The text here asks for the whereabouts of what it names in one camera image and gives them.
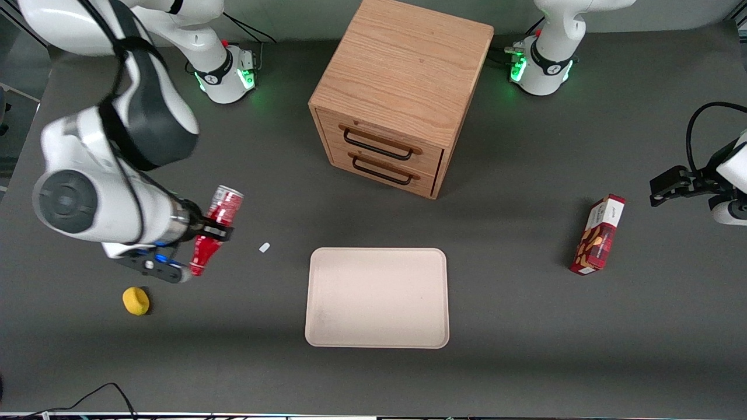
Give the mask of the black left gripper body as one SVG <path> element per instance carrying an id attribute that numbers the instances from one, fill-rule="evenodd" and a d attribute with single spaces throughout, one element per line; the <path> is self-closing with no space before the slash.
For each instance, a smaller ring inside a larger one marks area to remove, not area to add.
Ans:
<path id="1" fill-rule="evenodd" d="M 649 181 L 650 205 L 653 208 L 675 198 L 718 195 L 724 190 L 712 179 L 700 179 L 684 166 L 674 166 Z"/>

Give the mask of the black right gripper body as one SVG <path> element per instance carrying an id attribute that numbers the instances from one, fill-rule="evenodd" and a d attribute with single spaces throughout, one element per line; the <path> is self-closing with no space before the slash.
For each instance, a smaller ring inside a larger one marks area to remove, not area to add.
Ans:
<path id="1" fill-rule="evenodd" d="M 198 207 L 198 205 L 193 201 L 190 201 L 189 199 L 180 199 L 179 203 L 181 207 L 187 211 L 187 215 L 189 216 L 187 228 L 181 235 L 179 241 L 189 242 L 195 239 L 195 237 L 197 237 L 198 234 L 202 232 L 204 226 L 204 216 L 200 207 Z"/>

